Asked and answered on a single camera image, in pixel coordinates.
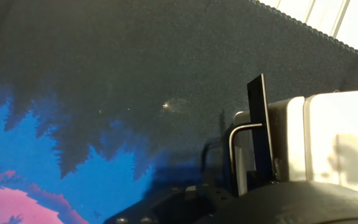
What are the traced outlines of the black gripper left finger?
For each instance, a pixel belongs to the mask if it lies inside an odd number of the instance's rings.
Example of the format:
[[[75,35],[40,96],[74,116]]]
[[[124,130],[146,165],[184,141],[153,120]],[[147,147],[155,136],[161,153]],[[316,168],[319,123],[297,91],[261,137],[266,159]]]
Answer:
[[[208,184],[172,187],[106,219],[103,224],[206,224],[231,202],[231,194]]]

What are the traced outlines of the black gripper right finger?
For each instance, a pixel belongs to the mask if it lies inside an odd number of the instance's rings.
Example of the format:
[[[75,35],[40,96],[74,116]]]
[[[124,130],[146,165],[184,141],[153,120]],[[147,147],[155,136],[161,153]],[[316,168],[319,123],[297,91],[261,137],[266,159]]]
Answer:
[[[279,181],[275,179],[272,175],[264,177],[260,175],[256,170],[249,170],[246,172],[247,178],[247,188],[248,189],[257,189],[259,187],[264,187],[267,185],[278,184]]]

